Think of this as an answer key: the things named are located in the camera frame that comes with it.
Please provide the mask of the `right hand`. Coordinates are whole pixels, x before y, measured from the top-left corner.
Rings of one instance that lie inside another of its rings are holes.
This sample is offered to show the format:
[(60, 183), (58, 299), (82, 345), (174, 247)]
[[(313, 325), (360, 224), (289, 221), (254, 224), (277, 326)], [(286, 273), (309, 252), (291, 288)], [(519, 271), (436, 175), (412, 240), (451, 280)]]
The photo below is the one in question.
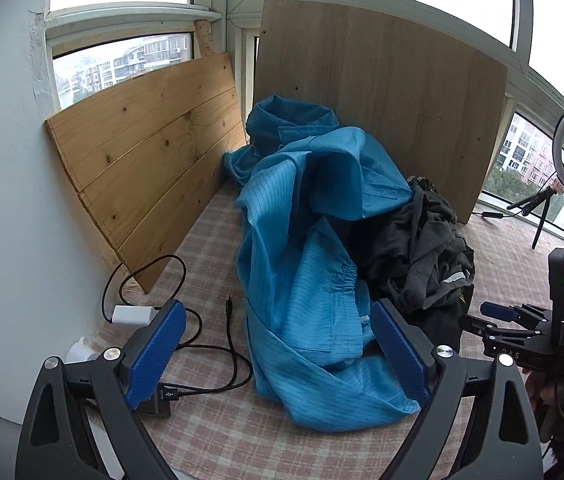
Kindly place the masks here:
[(525, 378), (525, 389), (532, 411), (539, 405), (556, 406), (564, 412), (564, 382), (549, 382), (544, 374), (534, 372), (528, 368), (522, 369)]

